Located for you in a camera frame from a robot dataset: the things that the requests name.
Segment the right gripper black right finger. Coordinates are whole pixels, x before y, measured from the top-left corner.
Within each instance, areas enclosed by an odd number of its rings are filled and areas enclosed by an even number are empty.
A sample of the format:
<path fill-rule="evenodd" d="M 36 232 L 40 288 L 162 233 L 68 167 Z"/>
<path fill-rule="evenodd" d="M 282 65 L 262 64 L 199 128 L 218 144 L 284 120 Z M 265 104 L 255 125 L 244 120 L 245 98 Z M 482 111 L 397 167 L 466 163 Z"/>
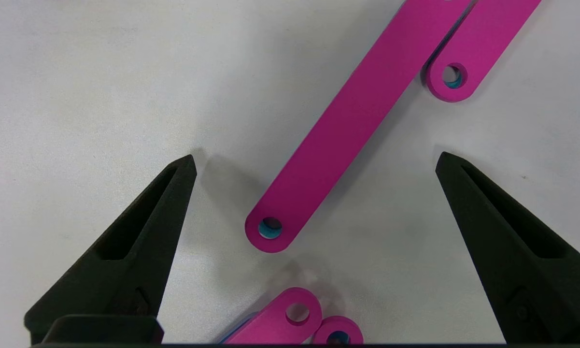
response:
<path fill-rule="evenodd" d="M 580 253 L 466 159 L 435 172 L 506 343 L 580 346 Z"/>

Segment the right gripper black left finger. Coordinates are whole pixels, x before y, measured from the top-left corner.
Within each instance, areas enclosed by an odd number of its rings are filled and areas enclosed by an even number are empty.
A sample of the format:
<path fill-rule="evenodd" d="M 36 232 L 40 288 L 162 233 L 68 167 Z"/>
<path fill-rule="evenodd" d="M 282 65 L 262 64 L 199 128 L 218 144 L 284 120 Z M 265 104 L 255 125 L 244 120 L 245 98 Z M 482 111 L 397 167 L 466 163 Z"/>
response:
<path fill-rule="evenodd" d="M 27 311 L 32 346 L 149 346 L 197 176 L 169 163 Z"/>

